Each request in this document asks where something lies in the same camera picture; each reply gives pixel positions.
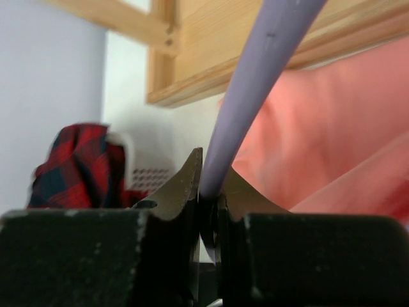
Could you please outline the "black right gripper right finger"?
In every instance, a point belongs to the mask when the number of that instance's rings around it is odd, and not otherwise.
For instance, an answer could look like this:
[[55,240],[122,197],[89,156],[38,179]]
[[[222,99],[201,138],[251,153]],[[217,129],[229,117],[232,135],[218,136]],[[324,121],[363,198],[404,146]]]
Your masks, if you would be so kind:
[[408,232],[385,216],[288,212],[230,170],[217,272],[226,306],[407,306]]

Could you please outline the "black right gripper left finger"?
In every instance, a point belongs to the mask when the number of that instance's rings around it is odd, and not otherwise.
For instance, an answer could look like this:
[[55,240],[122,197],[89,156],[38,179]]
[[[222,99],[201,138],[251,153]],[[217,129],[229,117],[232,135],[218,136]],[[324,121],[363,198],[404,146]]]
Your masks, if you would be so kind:
[[5,213],[1,305],[192,306],[202,156],[131,209]]

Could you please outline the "purple clothes hanger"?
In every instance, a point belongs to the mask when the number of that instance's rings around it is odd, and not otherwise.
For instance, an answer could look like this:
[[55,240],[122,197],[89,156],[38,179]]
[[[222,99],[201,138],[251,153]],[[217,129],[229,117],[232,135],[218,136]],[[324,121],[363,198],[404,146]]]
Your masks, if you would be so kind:
[[213,261],[215,200],[261,106],[324,5],[322,0],[261,5],[219,109],[201,173],[201,238]]

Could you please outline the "pink skirt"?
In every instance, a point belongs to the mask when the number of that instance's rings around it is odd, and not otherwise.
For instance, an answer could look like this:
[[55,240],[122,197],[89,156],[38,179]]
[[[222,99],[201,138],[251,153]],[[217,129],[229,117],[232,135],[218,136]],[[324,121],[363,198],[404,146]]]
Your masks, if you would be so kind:
[[295,213],[408,223],[408,39],[284,72],[233,168]]

